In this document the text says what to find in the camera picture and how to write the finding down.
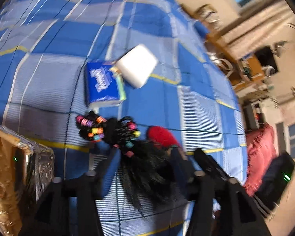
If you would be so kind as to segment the pink red blanket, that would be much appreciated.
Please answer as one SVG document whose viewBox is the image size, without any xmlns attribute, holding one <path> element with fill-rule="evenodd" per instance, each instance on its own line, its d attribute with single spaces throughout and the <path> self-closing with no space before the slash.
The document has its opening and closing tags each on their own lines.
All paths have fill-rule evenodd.
<svg viewBox="0 0 295 236">
<path fill-rule="evenodd" d="M 248 168 L 243 187 L 252 197 L 262 184 L 270 163 L 277 157 L 274 147 L 274 129 L 268 123 L 246 135 Z"/>
</svg>

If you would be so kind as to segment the white sponge block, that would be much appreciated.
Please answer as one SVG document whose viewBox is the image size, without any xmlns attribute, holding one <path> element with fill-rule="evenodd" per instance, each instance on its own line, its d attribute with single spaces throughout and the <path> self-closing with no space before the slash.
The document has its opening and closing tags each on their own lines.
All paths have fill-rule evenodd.
<svg viewBox="0 0 295 236">
<path fill-rule="evenodd" d="M 143 44 L 139 44 L 123 55 L 115 66 L 132 87 L 140 89 L 148 81 L 158 64 L 156 56 Z"/>
</svg>

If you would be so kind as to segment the packages on side table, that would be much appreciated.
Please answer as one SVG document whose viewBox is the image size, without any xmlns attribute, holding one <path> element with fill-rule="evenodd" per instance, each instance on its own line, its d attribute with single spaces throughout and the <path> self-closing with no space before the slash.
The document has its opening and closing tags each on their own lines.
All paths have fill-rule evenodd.
<svg viewBox="0 0 295 236">
<path fill-rule="evenodd" d="M 206 22 L 211 27 L 219 29 L 223 22 L 219 17 L 217 10 L 211 4 L 204 4 L 195 10 L 195 16 L 201 21 Z"/>
</svg>

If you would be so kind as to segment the wooden folding chair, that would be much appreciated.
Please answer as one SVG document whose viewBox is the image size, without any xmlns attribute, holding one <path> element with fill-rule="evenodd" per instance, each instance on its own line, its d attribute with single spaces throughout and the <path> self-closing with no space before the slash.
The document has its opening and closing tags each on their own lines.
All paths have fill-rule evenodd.
<svg viewBox="0 0 295 236">
<path fill-rule="evenodd" d="M 255 55 L 240 59 L 233 67 L 229 81 L 237 93 L 247 87 L 260 83 L 265 78 L 262 65 Z"/>
</svg>

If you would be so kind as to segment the wooden side table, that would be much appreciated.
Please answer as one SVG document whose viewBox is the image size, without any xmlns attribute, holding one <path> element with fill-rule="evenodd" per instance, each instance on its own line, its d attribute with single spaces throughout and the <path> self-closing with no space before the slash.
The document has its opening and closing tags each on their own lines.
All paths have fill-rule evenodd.
<svg viewBox="0 0 295 236">
<path fill-rule="evenodd" d="M 230 48 L 228 47 L 226 42 L 224 40 L 222 40 L 222 38 L 221 38 L 221 36 L 219 36 L 219 34 L 214 34 L 211 32 L 206 34 L 206 41 L 213 44 L 213 46 L 218 51 L 222 52 L 230 62 L 234 62 L 234 63 L 237 62 L 237 59 L 232 54 Z"/>
</svg>

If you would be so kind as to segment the gold ornate tissue box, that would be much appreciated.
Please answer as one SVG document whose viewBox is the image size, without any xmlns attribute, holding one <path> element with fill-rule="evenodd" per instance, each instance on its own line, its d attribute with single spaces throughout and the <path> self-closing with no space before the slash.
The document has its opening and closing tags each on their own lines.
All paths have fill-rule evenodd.
<svg viewBox="0 0 295 236">
<path fill-rule="evenodd" d="M 0 235 L 18 235 L 54 177 L 54 151 L 0 125 Z"/>
</svg>

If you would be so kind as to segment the black wig with beads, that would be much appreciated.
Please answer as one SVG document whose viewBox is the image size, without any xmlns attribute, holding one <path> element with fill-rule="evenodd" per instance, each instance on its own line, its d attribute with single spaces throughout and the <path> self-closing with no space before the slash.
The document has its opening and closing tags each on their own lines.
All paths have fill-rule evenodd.
<svg viewBox="0 0 295 236">
<path fill-rule="evenodd" d="M 140 140 L 137 124 L 130 116 L 106 119 L 93 111 L 76 116 L 79 135 L 89 142 L 103 141 L 121 152 L 121 185 L 127 200 L 141 211 L 141 196 L 154 207 L 167 204 L 174 191 L 174 172 L 169 162 L 170 149 L 156 140 Z"/>
</svg>

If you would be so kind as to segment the red knit hat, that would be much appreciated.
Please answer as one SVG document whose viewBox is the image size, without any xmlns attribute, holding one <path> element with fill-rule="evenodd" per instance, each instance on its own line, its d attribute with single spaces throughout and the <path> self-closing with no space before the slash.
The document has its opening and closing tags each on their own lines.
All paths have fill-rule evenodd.
<svg viewBox="0 0 295 236">
<path fill-rule="evenodd" d="M 162 148 L 170 148 L 172 146 L 181 147 L 176 137 L 168 129 L 160 126 L 149 127 L 147 130 L 147 139 Z"/>
</svg>

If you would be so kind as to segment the blue plaid bed sheet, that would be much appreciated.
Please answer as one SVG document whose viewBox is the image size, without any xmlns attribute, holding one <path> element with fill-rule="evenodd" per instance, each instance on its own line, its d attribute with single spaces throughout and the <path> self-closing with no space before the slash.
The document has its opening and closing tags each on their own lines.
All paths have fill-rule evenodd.
<svg viewBox="0 0 295 236">
<path fill-rule="evenodd" d="M 17 235 L 53 177 L 108 154 L 89 111 L 132 117 L 135 138 L 167 129 L 191 158 L 202 148 L 244 183 L 238 100 L 209 58 L 206 30 L 173 0 L 0 2 L 0 235 Z"/>
</svg>

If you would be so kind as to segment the blue tissue pack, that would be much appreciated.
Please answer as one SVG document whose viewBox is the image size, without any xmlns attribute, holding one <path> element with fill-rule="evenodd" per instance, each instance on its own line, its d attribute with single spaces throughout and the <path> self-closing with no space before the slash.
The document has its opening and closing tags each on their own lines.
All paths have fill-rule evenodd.
<svg viewBox="0 0 295 236">
<path fill-rule="evenodd" d="M 86 93 L 89 109 L 111 107 L 126 100 L 121 73 L 107 61 L 86 64 Z"/>
</svg>

